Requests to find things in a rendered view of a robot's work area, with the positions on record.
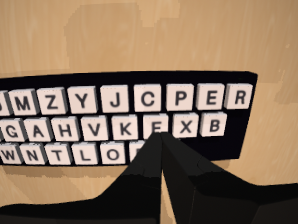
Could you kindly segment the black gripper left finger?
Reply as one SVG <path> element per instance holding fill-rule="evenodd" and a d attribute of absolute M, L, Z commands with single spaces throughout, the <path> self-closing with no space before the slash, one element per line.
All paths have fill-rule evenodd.
<path fill-rule="evenodd" d="M 162 139 L 152 132 L 120 176 L 93 199 L 0 207 L 0 224 L 160 224 Z"/>

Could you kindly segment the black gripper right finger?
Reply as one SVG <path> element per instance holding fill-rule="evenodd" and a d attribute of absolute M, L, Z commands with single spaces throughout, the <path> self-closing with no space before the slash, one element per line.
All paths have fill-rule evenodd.
<path fill-rule="evenodd" d="M 298 183 L 251 184 L 161 131 L 176 224 L 298 224 Z"/>

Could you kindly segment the black keyboard base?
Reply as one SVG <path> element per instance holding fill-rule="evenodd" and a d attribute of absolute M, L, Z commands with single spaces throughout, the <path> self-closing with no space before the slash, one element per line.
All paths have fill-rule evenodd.
<path fill-rule="evenodd" d="M 0 78 L 0 165 L 128 166 L 153 131 L 239 159 L 258 74 L 121 71 Z"/>

